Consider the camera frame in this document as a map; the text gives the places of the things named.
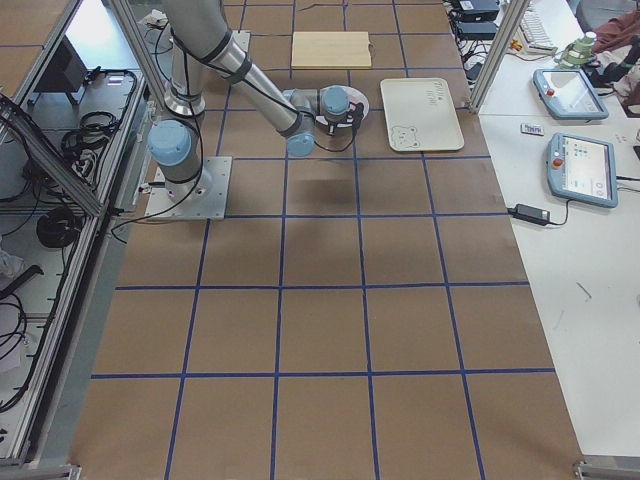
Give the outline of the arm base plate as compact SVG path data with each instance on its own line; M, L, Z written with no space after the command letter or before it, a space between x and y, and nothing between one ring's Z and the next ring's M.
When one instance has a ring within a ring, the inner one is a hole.
M150 188L145 215L152 221L223 220L231 170L230 156L206 157L198 182L175 184L157 167L154 181L161 185Z

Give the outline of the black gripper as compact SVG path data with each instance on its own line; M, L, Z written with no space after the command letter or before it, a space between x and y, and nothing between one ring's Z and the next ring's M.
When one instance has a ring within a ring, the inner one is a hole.
M335 136L340 128L350 128L353 134L360 129L365 118L365 105L361 102L350 102L343 112L324 114L326 132L329 136Z

